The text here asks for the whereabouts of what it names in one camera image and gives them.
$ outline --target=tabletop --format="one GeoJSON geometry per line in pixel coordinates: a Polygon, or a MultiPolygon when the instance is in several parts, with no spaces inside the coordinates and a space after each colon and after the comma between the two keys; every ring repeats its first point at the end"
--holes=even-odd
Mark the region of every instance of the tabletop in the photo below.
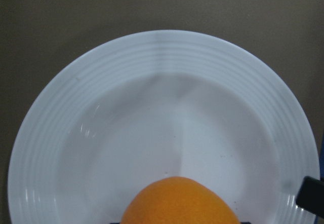
{"type": "Polygon", "coordinates": [[[75,58],[126,34],[191,30],[246,49],[293,91],[319,148],[324,129],[323,10],[324,0],[0,0],[0,223],[10,223],[9,159],[33,101],[75,58]]]}

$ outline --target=orange fruit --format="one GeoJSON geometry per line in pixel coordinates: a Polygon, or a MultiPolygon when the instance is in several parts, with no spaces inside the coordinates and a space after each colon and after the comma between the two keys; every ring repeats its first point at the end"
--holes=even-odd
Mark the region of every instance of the orange fruit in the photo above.
{"type": "Polygon", "coordinates": [[[144,188],[120,224],[239,224],[214,192],[185,177],[169,177],[144,188]]]}

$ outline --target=gray surface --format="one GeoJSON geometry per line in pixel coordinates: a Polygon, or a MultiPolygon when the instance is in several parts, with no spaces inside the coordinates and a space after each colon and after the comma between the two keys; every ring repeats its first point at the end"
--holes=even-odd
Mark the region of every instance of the gray surface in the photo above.
{"type": "Polygon", "coordinates": [[[9,157],[32,102],[75,58],[129,33],[193,30],[250,51],[294,92],[319,145],[324,128],[323,10],[324,0],[0,0],[0,223],[9,223],[9,157]]]}

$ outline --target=round plate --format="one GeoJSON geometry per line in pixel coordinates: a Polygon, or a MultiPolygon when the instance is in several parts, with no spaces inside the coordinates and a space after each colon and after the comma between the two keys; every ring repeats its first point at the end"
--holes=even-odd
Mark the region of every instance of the round plate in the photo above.
{"type": "Polygon", "coordinates": [[[12,222],[118,222],[142,188],[174,175],[240,221],[314,221],[295,196],[319,176],[316,146],[285,83],[231,43],[159,30],[87,52],[41,92],[11,156],[12,222]]]}

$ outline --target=orange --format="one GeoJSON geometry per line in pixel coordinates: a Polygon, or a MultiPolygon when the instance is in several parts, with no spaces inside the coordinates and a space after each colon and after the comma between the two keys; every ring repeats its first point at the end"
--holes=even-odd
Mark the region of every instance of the orange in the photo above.
{"type": "Polygon", "coordinates": [[[185,177],[169,177],[144,188],[120,224],[239,224],[227,204],[208,188],[185,177]]]}

